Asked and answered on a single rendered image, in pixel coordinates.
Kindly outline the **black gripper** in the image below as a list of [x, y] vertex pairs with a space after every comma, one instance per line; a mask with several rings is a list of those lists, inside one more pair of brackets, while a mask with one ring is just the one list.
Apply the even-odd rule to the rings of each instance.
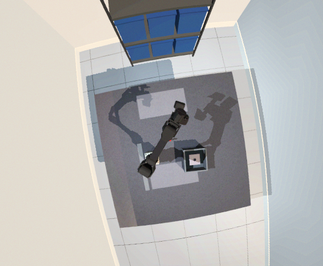
[[[176, 101], [176, 102], [175, 102], [175, 104], [174, 104], [174, 108], [175, 108], [175, 111], [177, 110], [177, 108], [182, 108], [182, 109], [184, 109], [184, 108], [185, 108], [185, 104], [184, 104], [184, 103], [182, 103], [182, 102]], [[172, 112], [172, 115], [171, 115], [170, 119], [173, 117], [173, 115], [174, 115], [175, 111], [174, 111], [174, 112]]]

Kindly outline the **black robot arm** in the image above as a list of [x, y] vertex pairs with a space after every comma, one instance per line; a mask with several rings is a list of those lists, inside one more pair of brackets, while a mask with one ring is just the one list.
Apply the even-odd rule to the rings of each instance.
[[[155, 164], [157, 164], [158, 162], [158, 157], [166, 146], [167, 142], [175, 137], [181, 125], [186, 125], [188, 121], [189, 116], [186, 111], [182, 108], [177, 108], [173, 117], [171, 119], [169, 118], [169, 120], [166, 121], [163, 125], [161, 139], [156, 145], [153, 152], [148, 154], [146, 156], [146, 159], [142, 160], [142, 162], [140, 163], [140, 166], [138, 167], [139, 174], [142, 174], [147, 178], [152, 176], [156, 169]], [[169, 124], [167, 125], [168, 122]]]

